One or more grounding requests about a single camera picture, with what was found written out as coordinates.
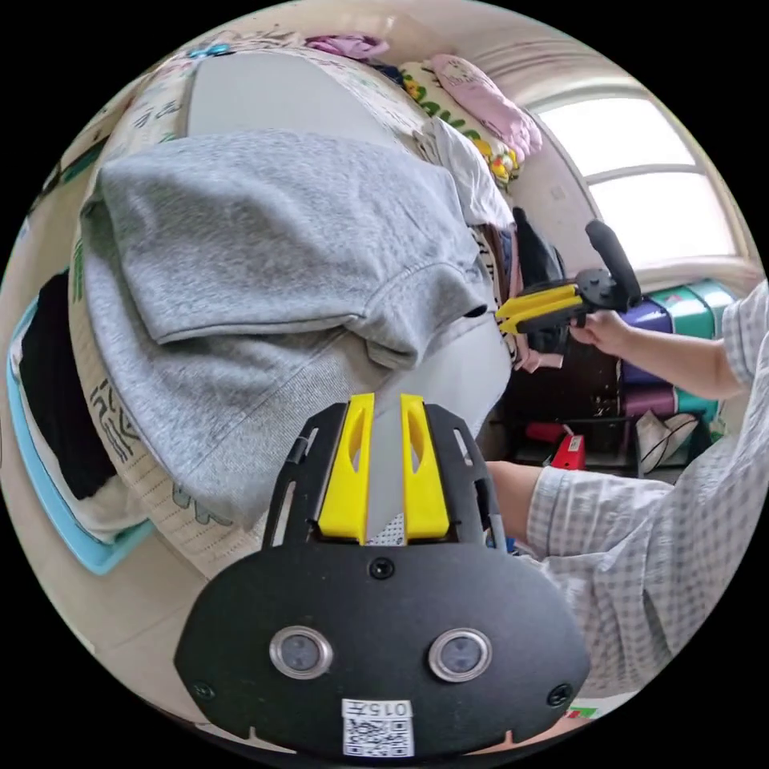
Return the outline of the person's right hand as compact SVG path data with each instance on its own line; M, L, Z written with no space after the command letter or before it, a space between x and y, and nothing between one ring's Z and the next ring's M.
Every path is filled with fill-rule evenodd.
M600 311L572 320L569 331L579 344L592 345L606 355L622 358L634 330L616 312Z

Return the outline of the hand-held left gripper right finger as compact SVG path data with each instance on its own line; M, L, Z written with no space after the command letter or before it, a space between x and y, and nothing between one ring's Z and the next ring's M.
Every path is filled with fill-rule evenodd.
M401 450L405 540L441 540L449 515L424 400L401 395Z

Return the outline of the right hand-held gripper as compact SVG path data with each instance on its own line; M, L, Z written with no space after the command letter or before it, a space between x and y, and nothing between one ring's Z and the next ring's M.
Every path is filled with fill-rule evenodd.
M588 314L627 312L642 301L636 280L622 283L608 271L589 269L573 279L527 288L508 299L496 312L503 332L533 334L555 328L585 325Z

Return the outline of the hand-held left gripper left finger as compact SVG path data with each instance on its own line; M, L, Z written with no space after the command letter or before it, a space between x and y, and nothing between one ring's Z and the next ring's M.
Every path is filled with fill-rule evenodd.
M366 542L374 410L372 393L356 395L347 404L317 519L323 537Z

